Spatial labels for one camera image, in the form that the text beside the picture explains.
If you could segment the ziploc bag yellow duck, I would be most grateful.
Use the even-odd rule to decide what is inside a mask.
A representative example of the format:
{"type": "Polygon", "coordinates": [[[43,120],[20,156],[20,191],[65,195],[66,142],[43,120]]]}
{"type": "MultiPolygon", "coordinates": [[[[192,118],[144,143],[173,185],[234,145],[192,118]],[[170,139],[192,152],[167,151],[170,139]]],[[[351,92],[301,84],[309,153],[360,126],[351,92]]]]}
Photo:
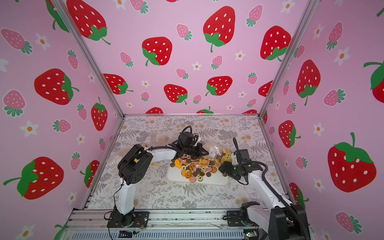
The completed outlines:
{"type": "Polygon", "coordinates": [[[157,147],[168,146],[170,137],[167,134],[160,132],[150,132],[148,137],[142,143],[145,149],[155,149],[157,147]]]}

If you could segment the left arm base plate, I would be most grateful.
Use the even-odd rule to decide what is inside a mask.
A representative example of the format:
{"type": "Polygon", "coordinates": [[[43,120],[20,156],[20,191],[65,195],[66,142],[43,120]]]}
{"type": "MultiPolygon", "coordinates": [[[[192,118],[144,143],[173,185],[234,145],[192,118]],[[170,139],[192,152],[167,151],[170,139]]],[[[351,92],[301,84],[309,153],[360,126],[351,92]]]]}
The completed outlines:
{"type": "Polygon", "coordinates": [[[131,211],[126,215],[122,215],[118,211],[111,213],[108,220],[108,228],[140,228],[147,227],[150,212],[131,211]]]}

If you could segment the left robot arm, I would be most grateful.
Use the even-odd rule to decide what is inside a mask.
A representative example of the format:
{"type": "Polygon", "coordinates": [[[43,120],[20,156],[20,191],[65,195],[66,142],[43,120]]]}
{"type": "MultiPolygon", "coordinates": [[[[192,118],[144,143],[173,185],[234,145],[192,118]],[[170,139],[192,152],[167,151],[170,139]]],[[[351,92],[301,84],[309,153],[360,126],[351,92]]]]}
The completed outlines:
{"type": "Polygon", "coordinates": [[[117,211],[125,216],[134,209],[134,198],[138,183],[144,178],[150,164],[177,160],[184,155],[191,159],[200,159],[209,155],[199,141],[189,141],[180,137],[171,145],[145,148],[140,144],[134,145],[118,164],[118,174],[122,180],[122,187],[119,189],[119,197],[116,202],[117,211]]]}

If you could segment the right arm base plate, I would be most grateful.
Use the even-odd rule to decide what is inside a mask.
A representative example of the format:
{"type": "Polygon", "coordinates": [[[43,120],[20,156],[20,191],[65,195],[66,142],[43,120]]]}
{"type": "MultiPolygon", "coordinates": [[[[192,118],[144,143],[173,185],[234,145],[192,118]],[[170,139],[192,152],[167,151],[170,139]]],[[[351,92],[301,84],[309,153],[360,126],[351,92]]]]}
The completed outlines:
{"type": "Polygon", "coordinates": [[[222,217],[227,221],[229,227],[258,227],[256,223],[252,222],[246,213],[242,210],[227,211],[222,217]]]}

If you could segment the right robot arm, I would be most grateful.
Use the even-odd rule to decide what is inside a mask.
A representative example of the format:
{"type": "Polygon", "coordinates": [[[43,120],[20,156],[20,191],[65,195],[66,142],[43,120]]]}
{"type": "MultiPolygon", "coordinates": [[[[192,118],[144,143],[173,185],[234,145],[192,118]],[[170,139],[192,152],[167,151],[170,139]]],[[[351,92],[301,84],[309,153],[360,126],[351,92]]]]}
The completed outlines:
{"type": "Polygon", "coordinates": [[[236,150],[232,162],[223,162],[219,171],[228,177],[255,188],[266,209],[258,203],[241,207],[242,221],[256,224],[270,240],[309,240],[311,238],[307,214],[301,205],[295,205],[269,183],[266,164],[250,159],[248,150],[236,150]]]}

